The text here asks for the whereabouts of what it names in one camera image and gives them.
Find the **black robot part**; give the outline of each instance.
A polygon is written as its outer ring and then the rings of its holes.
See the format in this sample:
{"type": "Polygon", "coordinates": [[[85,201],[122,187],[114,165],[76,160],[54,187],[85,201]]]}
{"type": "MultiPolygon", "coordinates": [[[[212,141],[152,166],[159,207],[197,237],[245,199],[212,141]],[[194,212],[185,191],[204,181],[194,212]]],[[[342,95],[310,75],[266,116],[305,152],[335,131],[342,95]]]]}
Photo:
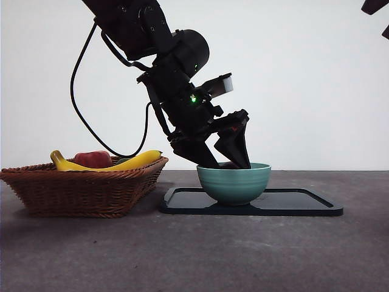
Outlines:
{"type": "Polygon", "coordinates": [[[127,66],[144,71],[137,79],[148,91],[156,117],[174,153],[203,167],[220,168],[206,140],[218,133],[215,148],[242,169],[249,169],[244,133],[249,120],[242,109],[221,117],[212,98],[232,90],[231,73],[196,87],[190,79],[208,62],[204,37],[190,29],[171,33],[155,0],[83,0],[95,15],[109,49],[127,66]],[[124,52],[122,57],[111,41],[124,52]],[[135,61],[156,55],[153,67],[135,61]],[[168,120],[175,127],[170,131],[168,120]]]}
{"type": "MultiPolygon", "coordinates": [[[[363,3],[362,11],[369,15],[372,15],[388,3],[389,0],[366,0],[363,3]]],[[[389,40],[389,26],[384,30],[382,36],[389,40]]]]}

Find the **table surface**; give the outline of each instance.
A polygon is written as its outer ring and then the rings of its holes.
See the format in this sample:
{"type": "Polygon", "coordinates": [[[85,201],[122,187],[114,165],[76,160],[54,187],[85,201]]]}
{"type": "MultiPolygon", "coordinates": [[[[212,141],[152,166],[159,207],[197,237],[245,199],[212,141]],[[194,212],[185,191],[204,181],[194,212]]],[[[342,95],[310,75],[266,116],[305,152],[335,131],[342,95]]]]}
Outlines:
{"type": "Polygon", "coordinates": [[[1,291],[389,291],[389,172],[272,172],[268,187],[315,190],[341,217],[168,215],[163,171],[125,217],[32,218],[1,191],[1,291]]]}

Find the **apple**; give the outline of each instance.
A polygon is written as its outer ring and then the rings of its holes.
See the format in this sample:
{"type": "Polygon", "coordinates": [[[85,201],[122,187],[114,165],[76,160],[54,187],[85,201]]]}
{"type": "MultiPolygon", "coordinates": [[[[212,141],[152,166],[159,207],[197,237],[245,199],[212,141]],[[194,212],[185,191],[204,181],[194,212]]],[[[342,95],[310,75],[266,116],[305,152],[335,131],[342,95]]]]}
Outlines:
{"type": "Polygon", "coordinates": [[[86,153],[77,153],[74,156],[74,163],[80,164],[92,169],[103,169],[112,166],[112,159],[107,151],[93,151],[86,153]]]}

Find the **green bowl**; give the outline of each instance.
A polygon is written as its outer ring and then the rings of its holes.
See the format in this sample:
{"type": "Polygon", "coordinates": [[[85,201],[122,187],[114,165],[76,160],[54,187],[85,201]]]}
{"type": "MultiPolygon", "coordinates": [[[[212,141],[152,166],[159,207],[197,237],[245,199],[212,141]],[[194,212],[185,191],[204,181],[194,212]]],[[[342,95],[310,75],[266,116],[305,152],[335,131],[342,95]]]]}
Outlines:
{"type": "Polygon", "coordinates": [[[271,166],[251,163],[251,169],[207,169],[197,166],[204,191],[220,204],[240,206],[258,198],[269,182],[271,166]]]}

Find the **black tray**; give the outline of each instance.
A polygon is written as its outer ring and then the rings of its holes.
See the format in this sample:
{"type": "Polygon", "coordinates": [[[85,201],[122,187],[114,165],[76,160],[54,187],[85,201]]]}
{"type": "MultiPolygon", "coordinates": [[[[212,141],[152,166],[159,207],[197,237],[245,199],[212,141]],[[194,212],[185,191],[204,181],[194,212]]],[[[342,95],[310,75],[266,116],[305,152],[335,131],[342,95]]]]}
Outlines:
{"type": "Polygon", "coordinates": [[[341,216],[343,207],[306,189],[266,189],[244,206],[226,206],[208,196],[202,188],[172,188],[159,210],[166,214],[341,216]]]}

